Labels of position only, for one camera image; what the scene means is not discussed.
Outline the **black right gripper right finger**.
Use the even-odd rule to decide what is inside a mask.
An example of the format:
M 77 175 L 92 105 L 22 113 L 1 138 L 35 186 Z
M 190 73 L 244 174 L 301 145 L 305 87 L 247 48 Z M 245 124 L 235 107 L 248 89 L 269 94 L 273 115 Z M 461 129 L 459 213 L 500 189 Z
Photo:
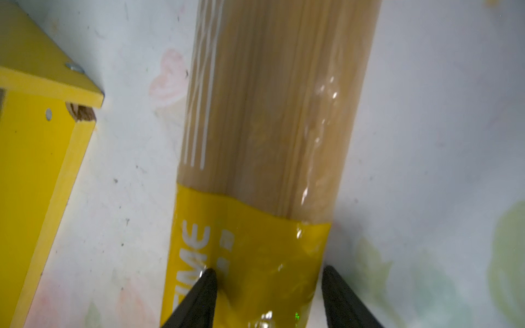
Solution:
M 323 269 L 321 290 L 329 328 L 383 328 L 333 266 Z

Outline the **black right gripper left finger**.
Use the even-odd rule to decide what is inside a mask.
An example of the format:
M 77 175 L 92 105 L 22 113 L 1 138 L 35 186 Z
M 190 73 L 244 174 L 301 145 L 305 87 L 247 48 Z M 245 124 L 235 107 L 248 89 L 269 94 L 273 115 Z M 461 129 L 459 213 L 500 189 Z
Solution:
M 162 328 L 212 328 L 217 302 L 217 275 L 204 271 Z

